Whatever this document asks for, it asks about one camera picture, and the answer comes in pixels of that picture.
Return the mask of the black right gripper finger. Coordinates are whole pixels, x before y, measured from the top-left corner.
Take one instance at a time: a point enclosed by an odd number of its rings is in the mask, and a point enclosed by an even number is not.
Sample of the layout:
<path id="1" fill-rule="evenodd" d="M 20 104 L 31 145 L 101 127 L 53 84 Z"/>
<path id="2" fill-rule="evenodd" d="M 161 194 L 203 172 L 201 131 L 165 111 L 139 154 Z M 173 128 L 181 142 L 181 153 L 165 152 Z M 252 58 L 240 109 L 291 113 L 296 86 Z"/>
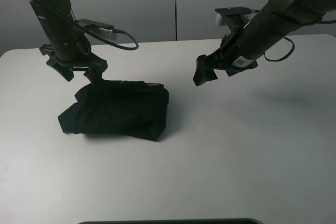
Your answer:
<path id="1" fill-rule="evenodd" d="M 193 77 L 193 81 L 196 86 L 201 86 L 209 81 L 218 79 L 215 71 L 207 67 L 207 58 L 208 56 L 201 55 L 196 59 L 196 70 Z"/>

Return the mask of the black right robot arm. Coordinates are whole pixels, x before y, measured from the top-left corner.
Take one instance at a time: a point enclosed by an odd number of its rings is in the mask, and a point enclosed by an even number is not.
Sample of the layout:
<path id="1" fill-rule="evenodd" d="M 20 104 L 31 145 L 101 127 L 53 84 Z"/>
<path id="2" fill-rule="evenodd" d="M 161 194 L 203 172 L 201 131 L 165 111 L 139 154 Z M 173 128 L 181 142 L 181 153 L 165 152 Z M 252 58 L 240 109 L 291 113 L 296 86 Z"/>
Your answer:
<path id="1" fill-rule="evenodd" d="M 268 0 L 260 10 L 217 8 L 217 23 L 228 26 L 230 34 L 215 52 L 196 59 L 195 85 L 216 80 L 215 70 L 231 77 L 257 68 L 257 59 L 278 41 L 301 27 L 330 24 L 323 17 L 334 10 L 335 0 Z"/>

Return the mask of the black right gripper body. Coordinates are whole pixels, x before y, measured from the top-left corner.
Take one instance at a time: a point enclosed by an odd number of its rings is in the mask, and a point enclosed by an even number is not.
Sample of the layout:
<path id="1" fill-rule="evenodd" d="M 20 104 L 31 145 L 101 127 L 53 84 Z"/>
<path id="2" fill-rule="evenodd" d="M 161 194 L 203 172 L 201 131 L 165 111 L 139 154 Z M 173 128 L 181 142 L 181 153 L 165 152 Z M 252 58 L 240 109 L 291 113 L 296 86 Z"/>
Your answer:
<path id="1" fill-rule="evenodd" d="M 231 34 L 223 38 L 220 48 L 208 56 L 207 76 L 216 76 L 215 70 L 224 70 L 233 76 L 257 68 L 257 37 Z"/>

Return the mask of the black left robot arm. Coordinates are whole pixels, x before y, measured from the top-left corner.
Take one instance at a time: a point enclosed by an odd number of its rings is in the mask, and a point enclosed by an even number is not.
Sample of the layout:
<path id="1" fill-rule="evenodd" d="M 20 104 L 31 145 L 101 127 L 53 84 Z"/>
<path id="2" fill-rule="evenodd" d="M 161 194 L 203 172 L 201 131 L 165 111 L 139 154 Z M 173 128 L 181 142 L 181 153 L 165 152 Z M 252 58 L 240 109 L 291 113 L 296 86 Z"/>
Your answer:
<path id="1" fill-rule="evenodd" d="M 48 55 L 47 65 L 67 81 L 82 71 L 91 83 L 102 80 L 105 60 L 92 53 L 91 44 L 81 26 L 73 19 L 70 0 L 28 0 L 49 44 L 40 47 Z"/>

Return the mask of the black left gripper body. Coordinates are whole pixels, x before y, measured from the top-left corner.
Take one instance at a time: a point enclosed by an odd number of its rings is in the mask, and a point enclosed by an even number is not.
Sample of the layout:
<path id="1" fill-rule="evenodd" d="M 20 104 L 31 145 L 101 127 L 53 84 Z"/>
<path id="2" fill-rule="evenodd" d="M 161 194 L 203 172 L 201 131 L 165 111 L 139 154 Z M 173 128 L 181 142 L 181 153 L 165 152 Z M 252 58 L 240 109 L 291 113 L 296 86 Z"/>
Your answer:
<path id="1" fill-rule="evenodd" d="M 57 57 L 56 51 L 51 45 L 44 44 L 39 48 L 39 51 L 43 56 L 49 57 L 47 65 L 58 72 L 72 72 L 74 68 L 80 68 L 80 71 L 105 72 L 108 67 L 106 60 L 92 52 L 87 56 L 80 53 L 74 60 L 66 62 Z"/>

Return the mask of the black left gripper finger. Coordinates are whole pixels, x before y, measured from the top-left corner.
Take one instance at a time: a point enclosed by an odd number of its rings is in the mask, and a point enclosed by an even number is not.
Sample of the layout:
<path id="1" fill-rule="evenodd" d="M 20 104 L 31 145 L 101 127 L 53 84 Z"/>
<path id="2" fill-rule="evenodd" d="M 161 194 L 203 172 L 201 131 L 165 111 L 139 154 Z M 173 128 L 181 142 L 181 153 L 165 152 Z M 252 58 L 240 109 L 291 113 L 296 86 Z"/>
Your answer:
<path id="1" fill-rule="evenodd" d="M 92 85 L 99 85 L 103 81 L 102 72 L 90 70 L 86 71 L 83 75 L 90 81 Z"/>
<path id="2" fill-rule="evenodd" d="M 74 73 L 67 67 L 63 67 L 55 62 L 48 62 L 47 65 L 58 72 L 68 82 L 74 78 Z"/>

